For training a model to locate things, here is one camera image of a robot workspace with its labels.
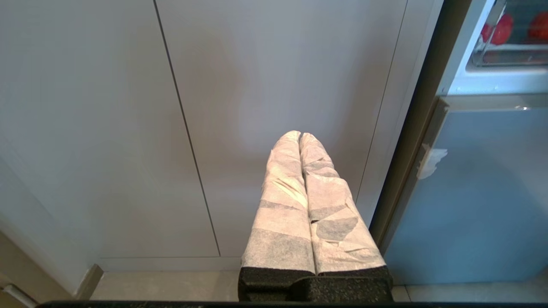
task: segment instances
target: white cabinet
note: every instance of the white cabinet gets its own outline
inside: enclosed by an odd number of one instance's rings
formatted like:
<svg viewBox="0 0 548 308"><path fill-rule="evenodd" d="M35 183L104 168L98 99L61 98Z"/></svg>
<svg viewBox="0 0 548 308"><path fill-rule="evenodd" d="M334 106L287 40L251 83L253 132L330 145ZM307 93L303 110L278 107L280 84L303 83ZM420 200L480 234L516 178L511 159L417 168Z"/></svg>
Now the white cabinet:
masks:
<svg viewBox="0 0 548 308"><path fill-rule="evenodd" d="M0 155L66 235L219 255L152 1L2 1L0 42Z"/></svg>
<svg viewBox="0 0 548 308"><path fill-rule="evenodd" d="M323 142L372 215L440 4L157 2L221 256L243 252L270 149L292 129Z"/></svg>
<svg viewBox="0 0 548 308"><path fill-rule="evenodd" d="M235 269L292 129L368 222L441 0L157 6L0 3L0 158L62 236L105 270Z"/></svg>

